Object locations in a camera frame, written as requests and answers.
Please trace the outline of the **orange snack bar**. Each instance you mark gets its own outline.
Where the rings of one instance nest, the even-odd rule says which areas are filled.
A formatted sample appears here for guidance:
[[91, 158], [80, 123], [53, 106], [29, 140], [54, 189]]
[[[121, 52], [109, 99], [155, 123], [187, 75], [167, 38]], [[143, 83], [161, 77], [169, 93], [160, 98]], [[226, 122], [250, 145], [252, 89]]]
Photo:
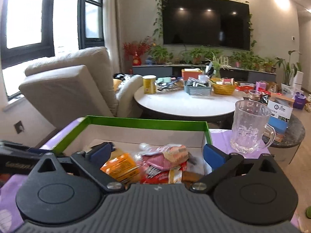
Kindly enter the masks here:
[[128, 153], [107, 161], [100, 170], [124, 185], [141, 180], [140, 166]]

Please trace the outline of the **red snack packet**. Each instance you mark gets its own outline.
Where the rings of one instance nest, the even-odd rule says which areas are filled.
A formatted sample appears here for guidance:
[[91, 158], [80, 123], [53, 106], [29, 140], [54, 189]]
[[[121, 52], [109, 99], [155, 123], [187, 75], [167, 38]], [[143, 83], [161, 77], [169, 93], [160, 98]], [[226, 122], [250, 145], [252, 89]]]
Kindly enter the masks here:
[[150, 165], [144, 165], [141, 169], [141, 184], [175, 184], [182, 183], [182, 175], [187, 170], [187, 162], [184, 162], [169, 170], [160, 170]]

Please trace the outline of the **green cardboard box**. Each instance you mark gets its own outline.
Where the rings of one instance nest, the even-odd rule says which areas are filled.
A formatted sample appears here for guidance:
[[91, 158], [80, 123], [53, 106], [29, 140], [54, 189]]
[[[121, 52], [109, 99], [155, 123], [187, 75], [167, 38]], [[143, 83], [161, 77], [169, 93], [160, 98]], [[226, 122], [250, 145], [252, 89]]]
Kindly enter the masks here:
[[[86, 116], [65, 137], [59, 138], [51, 151], [66, 157], [84, 151], [89, 161], [101, 168], [121, 154], [130, 154], [135, 161], [134, 155], [140, 151], [142, 143], [151, 146], [180, 144], [186, 146], [189, 152], [187, 170], [182, 177], [195, 182], [196, 175], [204, 174], [202, 153], [208, 142], [210, 133], [206, 122]], [[136, 164], [141, 172], [144, 164]]]

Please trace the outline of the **white pink drink pouch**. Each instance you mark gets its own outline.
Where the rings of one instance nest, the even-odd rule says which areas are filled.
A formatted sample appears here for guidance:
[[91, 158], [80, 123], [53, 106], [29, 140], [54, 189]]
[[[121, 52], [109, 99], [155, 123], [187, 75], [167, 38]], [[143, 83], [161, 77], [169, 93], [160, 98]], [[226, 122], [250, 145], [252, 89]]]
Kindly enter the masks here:
[[180, 144], [151, 146], [142, 143], [139, 149], [140, 151], [134, 155], [135, 161], [160, 170], [170, 170], [189, 159], [188, 149]]

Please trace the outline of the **purple floral tablecloth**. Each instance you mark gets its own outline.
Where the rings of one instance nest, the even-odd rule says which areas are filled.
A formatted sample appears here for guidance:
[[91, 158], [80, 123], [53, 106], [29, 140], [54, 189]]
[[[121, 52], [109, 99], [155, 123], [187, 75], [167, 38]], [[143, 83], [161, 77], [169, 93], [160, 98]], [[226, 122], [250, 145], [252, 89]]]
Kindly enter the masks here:
[[1, 142], [1, 232], [297, 232], [298, 194], [258, 136], [86, 116], [40, 149]]

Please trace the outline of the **clear glass mug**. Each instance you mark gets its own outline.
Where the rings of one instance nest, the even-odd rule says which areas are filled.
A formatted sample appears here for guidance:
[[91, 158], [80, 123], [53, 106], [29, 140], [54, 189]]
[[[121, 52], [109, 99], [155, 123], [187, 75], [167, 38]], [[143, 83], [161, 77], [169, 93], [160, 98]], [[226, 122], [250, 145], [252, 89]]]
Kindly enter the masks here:
[[[253, 100], [239, 100], [235, 103], [232, 124], [231, 147], [243, 154], [268, 148], [274, 141], [275, 129], [268, 124], [271, 110]], [[260, 147], [264, 132], [270, 133], [268, 142]]]

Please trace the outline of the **white cardboard box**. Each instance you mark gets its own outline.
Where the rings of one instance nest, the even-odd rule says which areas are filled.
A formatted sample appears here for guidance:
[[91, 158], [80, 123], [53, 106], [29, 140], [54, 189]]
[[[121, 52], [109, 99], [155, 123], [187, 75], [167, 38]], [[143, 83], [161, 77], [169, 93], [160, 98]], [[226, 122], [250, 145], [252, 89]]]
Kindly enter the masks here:
[[271, 110], [268, 124], [286, 130], [292, 115], [294, 100], [284, 95], [271, 93], [267, 107]]

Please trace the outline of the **round white coffee table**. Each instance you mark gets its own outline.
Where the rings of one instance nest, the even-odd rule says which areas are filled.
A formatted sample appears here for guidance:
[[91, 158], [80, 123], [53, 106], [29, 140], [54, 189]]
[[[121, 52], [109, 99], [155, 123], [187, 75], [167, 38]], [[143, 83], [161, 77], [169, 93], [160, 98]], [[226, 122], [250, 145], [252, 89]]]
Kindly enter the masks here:
[[183, 90], [148, 95], [140, 87], [134, 99], [152, 118], [216, 123], [232, 119], [235, 103], [243, 97], [237, 91], [229, 96], [212, 93], [207, 97], [191, 96]]

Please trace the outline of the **beige sofa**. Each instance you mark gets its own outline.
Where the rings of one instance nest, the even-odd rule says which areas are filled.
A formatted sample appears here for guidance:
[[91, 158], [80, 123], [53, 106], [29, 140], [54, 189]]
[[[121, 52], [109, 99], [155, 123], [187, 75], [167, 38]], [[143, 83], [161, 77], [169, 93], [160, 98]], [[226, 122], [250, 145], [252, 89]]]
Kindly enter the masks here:
[[19, 90], [55, 128], [87, 115], [139, 118], [134, 99], [142, 76], [134, 75], [118, 92], [105, 47], [90, 47], [59, 57], [28, 62]]

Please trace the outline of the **pink purple box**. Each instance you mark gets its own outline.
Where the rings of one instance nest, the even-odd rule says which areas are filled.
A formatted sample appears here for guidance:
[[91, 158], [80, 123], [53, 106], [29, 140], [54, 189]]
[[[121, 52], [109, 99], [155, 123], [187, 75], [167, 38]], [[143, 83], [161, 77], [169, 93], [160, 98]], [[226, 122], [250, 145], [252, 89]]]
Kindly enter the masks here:
[[267, 84], [266, 84], [265, 81], [257, 81], [257, 82], [256, 82], [255, 90], [256, 90], [256, 91], [259, 91], [260, 89], [265, 90], [266, 87], [267, 87]]

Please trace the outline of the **yellow wicker basket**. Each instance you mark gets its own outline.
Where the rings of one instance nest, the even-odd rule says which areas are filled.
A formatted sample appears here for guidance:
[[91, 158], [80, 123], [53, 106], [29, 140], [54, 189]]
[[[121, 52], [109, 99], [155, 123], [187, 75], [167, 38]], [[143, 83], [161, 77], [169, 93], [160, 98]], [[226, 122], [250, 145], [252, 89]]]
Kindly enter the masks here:
[[238, 86], [238, 83], [235, 82], [233, 79], [229, 79], [230, 84], [226, 83], [224, 84], [222, 82], [222, 79], [220, 78], [212, 78], [211, 85], [213, 88], [213, 92], [217, 95], [232, 95], [235, 91], [236, 87]]

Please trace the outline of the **blue plastic basket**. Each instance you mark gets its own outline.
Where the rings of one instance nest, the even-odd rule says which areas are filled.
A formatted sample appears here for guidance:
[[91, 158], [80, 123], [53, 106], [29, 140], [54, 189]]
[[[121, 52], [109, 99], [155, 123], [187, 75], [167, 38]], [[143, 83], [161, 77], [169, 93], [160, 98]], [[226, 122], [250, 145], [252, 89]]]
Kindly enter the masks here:
[[211, 86], [193, 86], [196, 81], [184, 81], [184, 91], [190, 96], [208, 97], [211, 95]]

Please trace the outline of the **tall white potted plant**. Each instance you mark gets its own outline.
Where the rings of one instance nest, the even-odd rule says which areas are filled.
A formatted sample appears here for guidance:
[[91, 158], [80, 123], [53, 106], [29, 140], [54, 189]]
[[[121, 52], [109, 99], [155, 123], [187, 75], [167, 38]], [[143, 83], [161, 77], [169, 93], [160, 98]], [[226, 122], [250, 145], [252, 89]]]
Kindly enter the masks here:
[[301, 64], [300, 62], [293, 63], [291, 61], [291, 57], [293, 53], [297, 53], [298, 55], [301, 54], [299, 50], [289, 50], [288, 51], [288, 60], [284, 58], [276, 57], [276, 65], [279, 68], [283, 69], [283, 82], [281, 84], [282, 94], [289, 98], [293, 98], [294, 96], [294, 88], [291, 85], [294, 77], [296, 76], [297, 72], [301, 72]]

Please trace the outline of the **red flower decoration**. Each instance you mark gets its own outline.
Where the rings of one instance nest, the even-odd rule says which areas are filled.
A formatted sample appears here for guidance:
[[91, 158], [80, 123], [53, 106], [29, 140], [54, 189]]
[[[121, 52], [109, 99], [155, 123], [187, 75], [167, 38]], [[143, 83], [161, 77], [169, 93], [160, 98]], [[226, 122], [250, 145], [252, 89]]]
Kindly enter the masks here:
[[132, 57], [132, 66], [140, 66], [142, 64], [141, 56], [151, 50], [153, 45], [150, 36], [146, 36], [140, 41], [125, 42], [122, 44], [124, 56], [129, 59]]

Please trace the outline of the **black wall television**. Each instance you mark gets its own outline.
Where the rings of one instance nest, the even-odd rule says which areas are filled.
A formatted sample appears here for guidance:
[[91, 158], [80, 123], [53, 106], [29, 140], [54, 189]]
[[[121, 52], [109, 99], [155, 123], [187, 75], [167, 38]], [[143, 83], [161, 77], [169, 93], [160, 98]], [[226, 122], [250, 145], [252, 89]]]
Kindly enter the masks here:
[[163, 43], [250, 49], [249, 5], [230, 0], [161, 0]]

